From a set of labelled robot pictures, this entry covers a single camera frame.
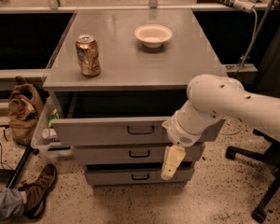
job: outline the gray tabletop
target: gray tabletop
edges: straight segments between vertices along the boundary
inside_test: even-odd
[[[160,49],[147,49],[134,36],[144,24],[173,32]],[[75,47],[81,34],[93,35],[102,72],[82,75]],[[186,88],[199,74],[226,76],[190,9],[80,10],[50,69],[47,91],[127,91]]]

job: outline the drawer handle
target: drawer handle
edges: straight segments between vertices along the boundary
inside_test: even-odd
[[[149,174],[147,174],[147,176],[145,176],[145,177],[134,177],[132,175],[132,180],[134,180],[134,181],[141,181],[141,180],[148,180],[148,179],[149,179]]]
[[[150,150],[147,151],[145,155],[133,155],[131,151],[129,151],[129,155],[131,158],[147,158],[150,156]]]
[[[147,131],[147,132],[143,132],[143,131],[137,132],[135,128],[134,128],[134,131],[132,131],[132,128],[130,126],[128,126],[127,131],[128,131],[129,134],[152,134],[152,133],[155,132],[155,126],[152,125],[151,130]]]

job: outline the office chair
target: office chair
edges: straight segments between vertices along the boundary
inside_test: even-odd
[[[265,137],[265,139],[272,142],[272,144],[264,152],[264,154],[260,154],[258,152],[252,152],[238,147],[229,146],[226,150],[225,157],[230,160],[234,160],[236,154],[241,154],[253,160],[261,161],[275,167],[274,181],[272,182],[269,189],[261,199],[259,205],[252,212],[252,218],[255,219],[258,223],[263,223],[263,221],[266,218],[266,212],[264,211],[264,208],[280,188],[280,142],[256,130],[254,130],[253,134],[262,135]]]

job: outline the speckled floor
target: speckled floor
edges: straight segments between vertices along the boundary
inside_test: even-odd
[[[4,122],[7,118],[1,112],[0,123]],[[3,162],[15,168],[24,147],[16,145],[8,133],[6,141],[3,130],[0,128]],[[269,143],[252,134],[250,127],[227,118],[216,142],[206,144],[201,160],[196,162],[193,178],[185,186],[93,189],[75,160],[50,160],[42,153],[33,154],[19,184],[22,180],[34,181],[48,162],[54,163],[58,170],[58,180],[47,198],[44,216],[39,220],[12,217],[0,223],[257,223],[251,218],[251,212],[273,181],[272,168],[244,157],[227,160],[224,155],[228,145],[261,152]],[[0,189],[5,185],[6,182],[0,182]],[[280,223],[280,190],[266,210],[265,223]]]

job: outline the jeans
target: jeans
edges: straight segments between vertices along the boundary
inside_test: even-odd
[[[0,191],[0,220],[10,216],[21,216],[24,204],[21,194],[16,189],[3,189]]]

